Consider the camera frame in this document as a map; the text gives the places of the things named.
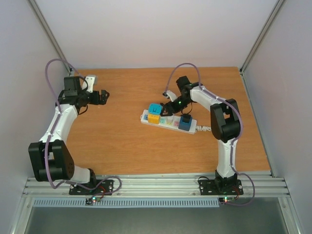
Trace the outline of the cyan plug adapter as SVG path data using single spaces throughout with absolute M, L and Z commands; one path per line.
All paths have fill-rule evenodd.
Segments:
M 151 103 L 148 108 L 148 113 L 152 115 L 160 115 L 162 111 L 162 105 L 157 103 Z

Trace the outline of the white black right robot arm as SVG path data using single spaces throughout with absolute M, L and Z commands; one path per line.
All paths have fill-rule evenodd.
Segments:
M 218 194 L 226 193 L 238 184 L 235 153 L 243 127 L 237 102 L 235 99 L 223 99 L 213 94 L 200 82 L 191 83 L 187 76 L 180 77 L 176 84 L 180 96 L 171 92 L 167 84 L 163 95 L 170 101 L 162 104 L 161 115 L 171 116 L 191 103 L 198 103 L 210 112 L 211 131 L 218 141 L 214 189 Z

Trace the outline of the white power strip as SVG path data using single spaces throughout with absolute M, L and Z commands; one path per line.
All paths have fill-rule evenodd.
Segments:
M 173 115 L 171 117 L 171 121 L 167 120 L 167 117 L 160 117 L 159 123 L 149 123 L 148 122 L 148 110 L 143 110 L 141 116 L 140 116 L 140 121 L 142 124 L 154 126 L 154 127 L 159 127 L 163 129 L 168 129 L 172 131 L 177 131 L 177 132 L 182 132 L 182 133 L 187 133 L 187 134 L 194 134 L 196 132 L 196 126 L 197 126 L 197 121 L 195 119 L 192 119 L 191 125 L 189 130 L 183 130 L 179 129 L 179 124 L 180 124 L 180 116 Z

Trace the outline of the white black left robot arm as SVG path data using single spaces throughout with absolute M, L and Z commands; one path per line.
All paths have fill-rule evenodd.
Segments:
M 92 178 L 94 172 L 75 165 L 66 146 L 71 126 L 82 112 L 81 109 L 107 102 L 110 94 L 106 90 L 94 90 L 97 80 L 95 75 L 64 78 L 64 89 L 57 97 L 55 114 L 46 133 L 28 147 L 37 181 L 79 183 L 87 194 L 97 191 L 98 181 Z

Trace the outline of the yellow cube socket adapter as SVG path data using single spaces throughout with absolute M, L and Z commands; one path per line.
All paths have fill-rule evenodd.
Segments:
M 148 114 L 148 122 L 151 124 L 159 124 L 160 115 Z

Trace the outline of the dark blue cube adapter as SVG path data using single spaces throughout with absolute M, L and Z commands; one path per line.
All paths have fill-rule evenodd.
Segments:
M 185 122 L 183 119 L 180 119 L 178 129 L 183 131 L 189 131 L 191 128 L 192 120 L 190 119 L 188 122 Z

